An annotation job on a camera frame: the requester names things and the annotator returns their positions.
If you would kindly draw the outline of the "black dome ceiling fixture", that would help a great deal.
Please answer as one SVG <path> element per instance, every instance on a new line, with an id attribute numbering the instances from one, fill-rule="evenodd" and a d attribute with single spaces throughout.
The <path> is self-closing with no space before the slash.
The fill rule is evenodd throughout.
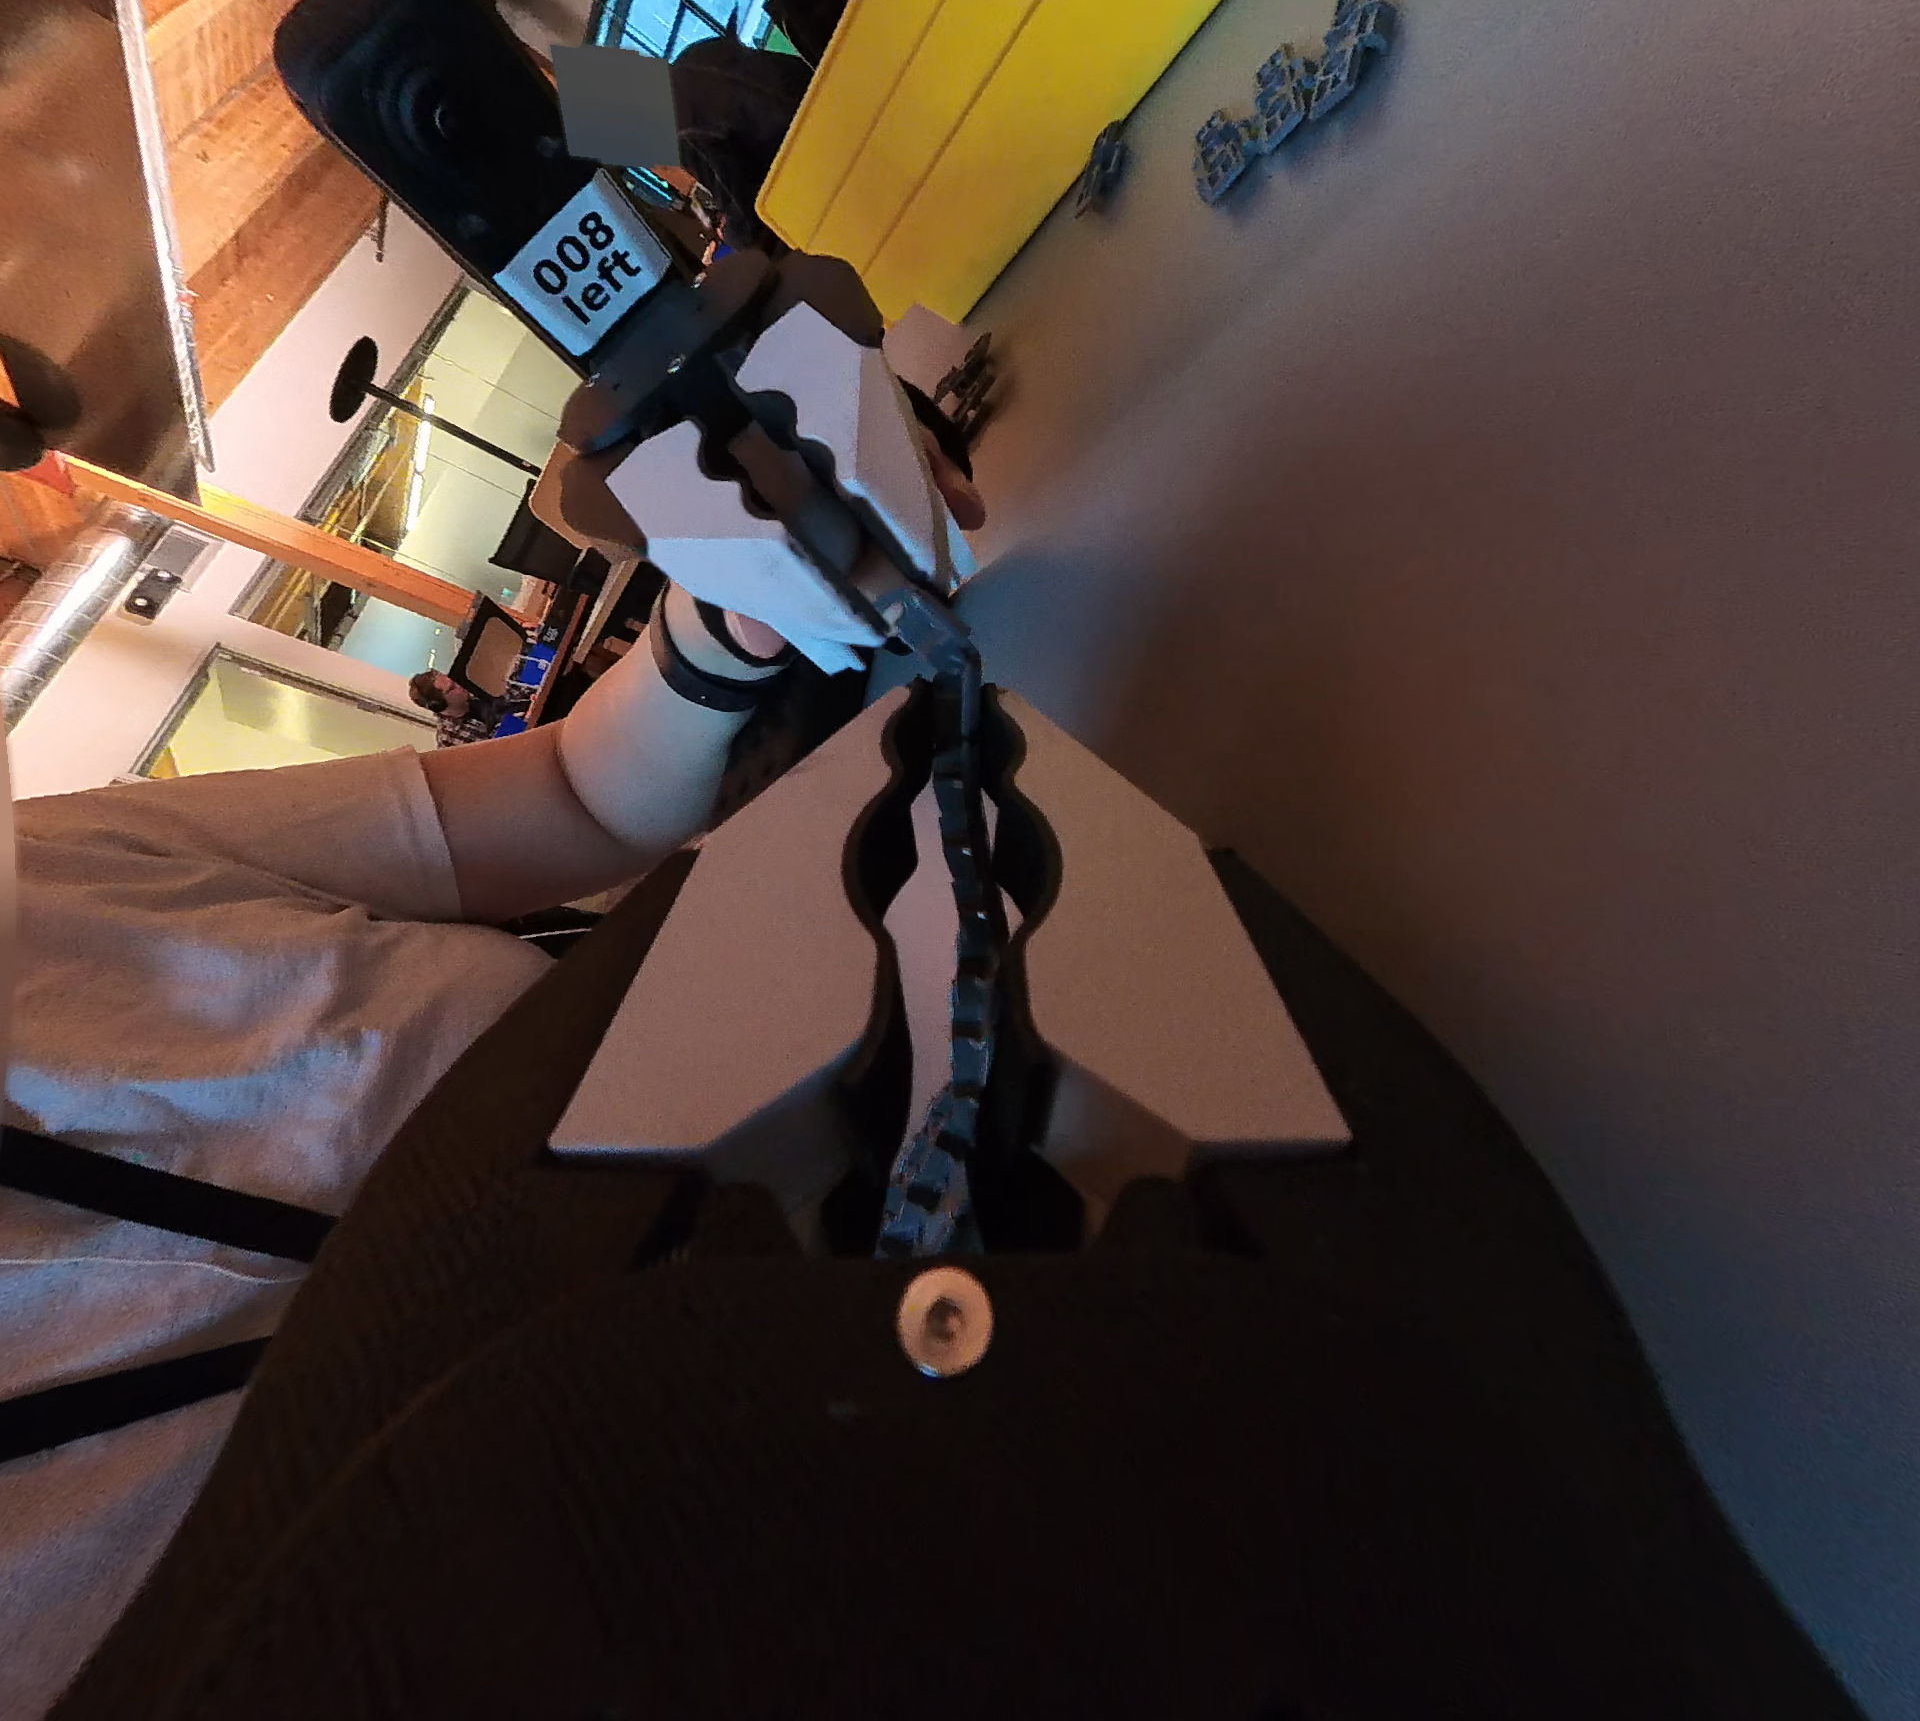
<path id="1" fill-rule="evenodd" d="M 2 470 L 35 467 L 49 438 L 71 428 L 84 401 L 68 372 L 16 338 L 2 341 Z"/>

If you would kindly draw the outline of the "yellow plastic bin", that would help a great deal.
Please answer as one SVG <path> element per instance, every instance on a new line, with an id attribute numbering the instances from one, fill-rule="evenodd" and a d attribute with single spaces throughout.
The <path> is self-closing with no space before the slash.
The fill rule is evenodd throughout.
<path id="1" fill-rule="evenodd" d="M 959 320 L 1218 3 L 845 0 L 757 213 Z"/>

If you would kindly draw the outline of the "person's left forearm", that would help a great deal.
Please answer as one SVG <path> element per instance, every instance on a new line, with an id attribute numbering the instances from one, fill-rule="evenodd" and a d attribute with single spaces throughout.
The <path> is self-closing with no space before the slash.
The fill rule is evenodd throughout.
<path id="1" fill-rule="evenodd" d="M 457 916 L 504 922 L 658 867 L 705 827 L 746 722 L 678 695 L 637 649 L 558 725 L 427 753 Z"/>

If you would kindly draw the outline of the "black ceiling pole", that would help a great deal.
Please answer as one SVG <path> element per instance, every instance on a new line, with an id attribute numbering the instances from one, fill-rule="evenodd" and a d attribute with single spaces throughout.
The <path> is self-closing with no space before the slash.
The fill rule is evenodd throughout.
<path id="1" fill-rule="evenodd" d="M 334 423 L 347 423 L 354 418 L 361 405 L 373 401 L 392 412 L 405 415 L 420 423 L 424 428 L 442 431 L 443 435 L 457 438 L 481 452 L 490 460 L 504 463 L 506 467 L 516 468 L 528 481 L 536 479 L 540 464 L 524 460 L 516 452 L 463 428 L 456 423 L 446 420 L 437 412 L 429 412 L 420 402 L 397 394 L 395 391 L 378 383 L 378 346 L 371 338 L 359 338 L 347 346 L 347 352 L 338 366 L 331 388 L 327 394 L 327 412 Z"/>

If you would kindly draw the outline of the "silver duct with grille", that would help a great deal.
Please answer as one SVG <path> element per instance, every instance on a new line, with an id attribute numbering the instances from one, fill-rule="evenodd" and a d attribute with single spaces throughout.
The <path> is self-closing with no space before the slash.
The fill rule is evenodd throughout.
<path id="1" fill-rule="evenodd" d="M 220 542 L 145 509 L 107 503 L 35 576 L 2 630 L 4 731 L 12 735 L 93 629 L 152 623 Z"/>

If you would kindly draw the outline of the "scattered loose track links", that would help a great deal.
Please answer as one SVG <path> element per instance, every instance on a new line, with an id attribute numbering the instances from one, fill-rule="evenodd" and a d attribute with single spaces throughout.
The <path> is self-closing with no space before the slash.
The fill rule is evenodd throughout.
<path id="1" fill-rule="evenodd" d="M 1317 52 L 1282 44 L 1254 77 L 1246 117 L 1218 109 L 1196 129 L 1191 182 L 1199 202 L 1220 204 L 1255 160 L 1276 154 L 1303 126 L 1319 124 L 1362 84 L 1370 65 L 1394 41 L 1400 11 L 1391 0 L 1336 0 Z M 993 338 L 977 334 L 961 358 L 929 391 L 907 398 L 932 416 L 947 458 L 972 467 L 972 441 L 987 418 L 996 391 Z"/>

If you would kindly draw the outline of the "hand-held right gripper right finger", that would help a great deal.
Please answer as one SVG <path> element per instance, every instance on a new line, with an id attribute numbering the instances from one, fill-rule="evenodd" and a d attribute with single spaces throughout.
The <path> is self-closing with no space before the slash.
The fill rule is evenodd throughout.
<path id="1" fill-rule="evenodd" d="M 985 695 L 985 1247 L 1076 1251 L 1136 1181 L 1351 1132 L 1198 837 L 1008 688 Z"/>

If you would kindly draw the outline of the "black wrist band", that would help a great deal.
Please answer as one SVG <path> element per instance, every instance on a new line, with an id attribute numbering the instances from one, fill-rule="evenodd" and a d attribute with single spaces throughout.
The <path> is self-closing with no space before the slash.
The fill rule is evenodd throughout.
<path id="1" fill-rule="evenodd" d="M 757 703 L 777 681 L 777 669 L 755 671 L 749 676 L 722 676 L 698 669 L 683 657 L 670 630 L 668 603 L 674 594 L 674 589 L 666 589 L 662 599 L 656 600 L 646 634 L 649 641 L 649 653 L 654 655 L 654 667 L 663 684 L 678 698 L 705 710 L 725 714 L 753 712 Z"/>

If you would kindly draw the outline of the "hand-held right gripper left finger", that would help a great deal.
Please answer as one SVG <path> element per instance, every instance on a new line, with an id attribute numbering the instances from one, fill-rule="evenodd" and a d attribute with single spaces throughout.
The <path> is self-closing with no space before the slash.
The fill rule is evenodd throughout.
<path id="1" fill-rule="evenodd" d="M 766 1188 L 873 1255 L 912 1083 L 887 916 L 919 863 L 922 696 L 883 695 L 714 830 L 549 1151 Z"/>

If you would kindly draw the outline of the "single grey track link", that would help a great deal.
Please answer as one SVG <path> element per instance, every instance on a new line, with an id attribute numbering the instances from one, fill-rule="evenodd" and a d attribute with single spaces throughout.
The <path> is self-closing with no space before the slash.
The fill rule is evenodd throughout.
<path id="1" fill-rule="evenodd" d="M 979 649 L 968 624 L 938 596 L 906 586 L 877 606 L 883 649 L 910 658 L 927 681 L 959 681 L 979 671 Z"/>

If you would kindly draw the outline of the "grey desk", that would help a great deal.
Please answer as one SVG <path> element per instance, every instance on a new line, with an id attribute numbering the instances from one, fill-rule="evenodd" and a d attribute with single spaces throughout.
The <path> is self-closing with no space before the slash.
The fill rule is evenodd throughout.
<path id="1" fill-rule="evenodd" d="M 1916 0 L 1224 0 L 975 308 L 993 671 L 1463 1061 L 1916 1717 Z"/>

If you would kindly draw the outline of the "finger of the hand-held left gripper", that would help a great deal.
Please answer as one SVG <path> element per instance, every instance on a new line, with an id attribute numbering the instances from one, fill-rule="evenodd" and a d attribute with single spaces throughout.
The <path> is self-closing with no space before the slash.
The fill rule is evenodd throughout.
<path id="1" fill-rule="evenodd" d="M 977 563 L 883 350 L 794 304 L 746 352 L 738 388 L 788 425 L 805 458 L 873 523 L 907 572 L 939 599 L 972 578 Z"/>
<path id="2" fill-rule="evenodd" d="M 751 513 L 742 487 L 703 472 L 701 438 L 683 418 L 636 442 L 603 477 L 652 563 L 696 600 L 766 624 L 827 673 L 862 664 L 885 630 L 857 617 L 777 518 Z"/>

